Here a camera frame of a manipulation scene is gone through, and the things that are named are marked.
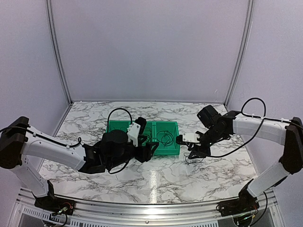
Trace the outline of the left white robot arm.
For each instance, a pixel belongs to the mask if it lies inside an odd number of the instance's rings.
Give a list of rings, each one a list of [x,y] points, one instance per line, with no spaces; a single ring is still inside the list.
[[[98,174],[123,165],[133,158],[148,162],[158,148],[158,142],[148,142],[143,134],[147,121],[138,117],[125,130],[107,130],[94,145],[69,144],[42,133],[21,116],[0,130],[0,166],[13,172],[32,192],[36,203],[56,210],[61,201],[54,194],[53,185],[30,164],[28,156],[35,156],[64,164],[85,174]]]

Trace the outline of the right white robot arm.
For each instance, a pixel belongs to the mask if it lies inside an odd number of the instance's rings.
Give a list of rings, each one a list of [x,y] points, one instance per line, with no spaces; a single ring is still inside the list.
[[[211,146],[232,135],[247,135],[261,138],[284,147],[282,156],[257,178],[250,180],[239,192],[238,198],[218,204],[223,216],[233,212],[246,212],[259,207],[257,197],[271,187],[281,184],[289,175],[303,168],[303,123],[300,118],[291,120],[273,119],[266,116],[229,111],[218,113],[212,105],[204,107],[197,117],[207,128],[205,133],[196,131],[180,136],[180,144],[190,152],[188,159],[213,157]]]

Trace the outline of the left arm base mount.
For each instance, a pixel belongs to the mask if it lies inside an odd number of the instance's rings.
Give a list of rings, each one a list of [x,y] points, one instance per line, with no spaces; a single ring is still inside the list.
[[[35,206],[47,211],[52,211],[53,213],[57,213],[63,208],[67,208],[64,211],[64,214],[72,215],[74,212],[76,202],[74,200],[64,199],[60,197],[51,198],[49,196],[45,197],[35,197]]]

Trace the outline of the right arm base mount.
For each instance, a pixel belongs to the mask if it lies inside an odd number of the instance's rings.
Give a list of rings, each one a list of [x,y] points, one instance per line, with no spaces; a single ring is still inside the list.
[[[220,212],[222,217],[230,215],[238,215],[245,212],[257,210],[259,203],[256,198],[253,199],[230,199],[221,201],[217,204],[216,210]]]

